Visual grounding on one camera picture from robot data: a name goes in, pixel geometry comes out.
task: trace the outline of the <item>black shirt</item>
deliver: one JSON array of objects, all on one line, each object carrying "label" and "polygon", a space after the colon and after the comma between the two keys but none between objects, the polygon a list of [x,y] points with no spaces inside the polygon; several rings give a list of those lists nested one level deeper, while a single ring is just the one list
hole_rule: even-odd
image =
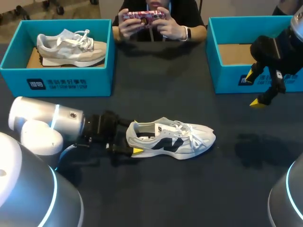
[{"label": "black shirt", "polygon": [[[122,9],[129,9],[129,12],[146,11],[146,0],[124,0]],[[171,16],[182,26],[197,27],[204,25],[199,14],[195,0],[171,0]],[[113,26],[119,26],[119,18],[116,16]],[[163,36],[153,29],[154,41],[162,41]],[[136,34],[137,41],[151,41],[149,29],[144,29]]]}]

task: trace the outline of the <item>shoe box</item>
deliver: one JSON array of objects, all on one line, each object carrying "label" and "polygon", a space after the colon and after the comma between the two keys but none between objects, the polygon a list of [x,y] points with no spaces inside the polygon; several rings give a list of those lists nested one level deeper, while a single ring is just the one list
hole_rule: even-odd
[{"label": "shoe box", "polygon": [[[0,72],[13,96],[110,96],[115,62],[111,24],[107,19],[21,21],[0,65]],[[107,43],[103,63],[83,68],[42,66],[36,49],[37,36],[56,36],[64,29],[72,32],[88,29],[90,38]]]},{"label": "shoe box", "polygon": [[[275,37],[290,25],[292,16],[211,17],[206,55],[215,92],[261,93],[271,84],[268,68],[251,84],[245,78],[256,61],[250,46],[260,35]],[[303,91],[303,70],[286,75],[287,92]]]}]

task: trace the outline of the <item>person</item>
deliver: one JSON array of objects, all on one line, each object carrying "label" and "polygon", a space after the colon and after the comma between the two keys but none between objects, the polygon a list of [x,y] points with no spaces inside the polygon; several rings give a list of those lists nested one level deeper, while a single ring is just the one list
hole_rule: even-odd
[{"label": "person", "polygon": [[[123,21],[127,12],[159,10],[166,19],[153,21],[152,28],[144,29],[140,19]],[[195,0],[124,0],[113,22],[116,41],[197,41],[206,39],[206,28]]]}]

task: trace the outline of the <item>smartphone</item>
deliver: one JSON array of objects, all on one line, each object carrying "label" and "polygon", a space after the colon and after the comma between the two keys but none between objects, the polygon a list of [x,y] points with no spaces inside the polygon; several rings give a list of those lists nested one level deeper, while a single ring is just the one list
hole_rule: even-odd
[{"label": "smartphone", "polygon": [[145,27],[150,27],[152,25],[152,22],[158,19],[165,19],[165,14],[158,11],[141,11],[141,12],[128,12],[123,15],[123,21],[137,18],[142,21],[142,23],[145,24]]}]

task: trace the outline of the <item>sneaker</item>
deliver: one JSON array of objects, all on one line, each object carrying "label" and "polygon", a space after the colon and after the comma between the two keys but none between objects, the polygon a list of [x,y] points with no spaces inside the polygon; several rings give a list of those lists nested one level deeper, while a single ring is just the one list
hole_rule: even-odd
[{"label": "sneaker", "polygon": [[57,36],[37,37],[37,49],[43,66],[75,65],[87,67],[104,60],[107,44],[88,37],[89,30],[70,32],[64,30]]},{"label": "sneaker", "polygon": [[207,151],[214,143],[214,131],[206,126],[171,121],[165,117],[150,123],[132,122],[126,131],[132,157],[170,155],[188,159]]}]

